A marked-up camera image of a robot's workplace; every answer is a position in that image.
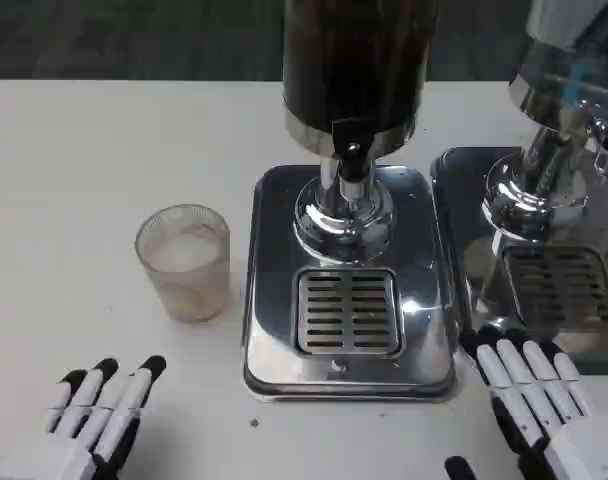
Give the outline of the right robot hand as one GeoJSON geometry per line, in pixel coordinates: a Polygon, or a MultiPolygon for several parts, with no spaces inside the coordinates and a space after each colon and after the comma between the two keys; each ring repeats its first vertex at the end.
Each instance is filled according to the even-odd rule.
{"type": "Polygon", "coordinates": [[[494,326],[461,334],[460,345],[524,478],[608,479],[608,413],[596,409],[565,352],[494,326]]]}

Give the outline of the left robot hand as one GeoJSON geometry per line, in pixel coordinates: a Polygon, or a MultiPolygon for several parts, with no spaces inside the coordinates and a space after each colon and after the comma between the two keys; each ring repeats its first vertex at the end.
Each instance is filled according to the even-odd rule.
{"type": "Polygon", "coordinates": [[[40,428],[0,458],[0,479],[117,479],[136,440],[152,388],[167,367],[148,357],[113,382],[119,362],[104,358],[57,383],[40,428]]]}

